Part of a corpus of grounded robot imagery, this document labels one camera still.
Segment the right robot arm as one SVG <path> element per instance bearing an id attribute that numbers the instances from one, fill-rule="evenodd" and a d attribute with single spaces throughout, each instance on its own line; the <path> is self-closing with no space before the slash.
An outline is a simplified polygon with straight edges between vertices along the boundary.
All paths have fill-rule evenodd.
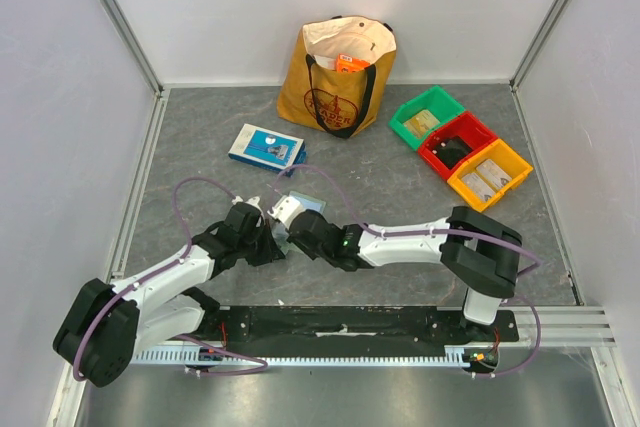
<path id="1" fill-rule="evenodd" d="M 457 324 L 469 340 L 489 334 L 500 303 L 514 296 L 522 236 L 470 207 L 411 226 L 339 227 L 304 207 L 284 212 L 279 222 L 287 241 L 309 258 L 320 257 L 346 272 L 400 263 L 445 266 L 467 287 Z"/>

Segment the gold credit card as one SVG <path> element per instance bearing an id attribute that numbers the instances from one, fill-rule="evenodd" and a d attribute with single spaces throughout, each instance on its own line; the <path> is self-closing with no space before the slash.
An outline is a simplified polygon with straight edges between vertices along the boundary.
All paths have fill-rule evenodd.
<path id="1" fill-rule="evenodd" d="M 416 138 L 422 138 L 428 134 L 431 129 L 439 125 L 439 119 L 428 109 L 421 110 L 406 120 L 404 127 Z"/>

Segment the black credit card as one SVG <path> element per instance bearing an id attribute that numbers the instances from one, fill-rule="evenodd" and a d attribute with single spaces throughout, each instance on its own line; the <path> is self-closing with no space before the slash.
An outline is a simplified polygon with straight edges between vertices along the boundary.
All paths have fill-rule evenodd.
<path id="1" fill-rule="evenodd" d="M 441 141 L 433 150 L 433 154 L 447 169 L 453 169 L 471 152 L 471 147 L 459 136 Z"/>

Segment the green card holder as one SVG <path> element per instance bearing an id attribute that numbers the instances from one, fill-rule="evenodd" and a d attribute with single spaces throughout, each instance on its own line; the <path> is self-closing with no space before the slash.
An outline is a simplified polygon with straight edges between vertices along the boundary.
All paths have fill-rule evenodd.
<path id="1" fill-rule="evenodd" d="M 324 200 L 302 194 L 297 191 L 290 191 L 289 196 L 299 201 L 305 209 L 323 213 L 326 208 L 326 202 Z M 276 245 L 283 254 L 287 254 L 290 251 L 301 253 L 301 250 L 295 244 L 289 243 L 287 241 L 288 233 L 285 229 L 285 226 L 281 222 L 277 220 L 273 221 L 271 233 L 276 242 Z"/>

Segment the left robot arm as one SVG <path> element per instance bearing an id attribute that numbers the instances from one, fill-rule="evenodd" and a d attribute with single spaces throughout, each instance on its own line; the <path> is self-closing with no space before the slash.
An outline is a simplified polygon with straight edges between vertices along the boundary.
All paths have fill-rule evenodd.
<path id="1" fill-rule="evenodd" d="M 220 327 L 217 301 L 201 284 L 244 260 L 260 266 L 283 258 L 259 198 L 235 199 L 226 218 L 209 226 L 168 259 L 129 278 L 94 278 L 74 299 L 53 349 L 77 381 L 104 387 L 139 352 L 182 334 L 201 340 Z"/>

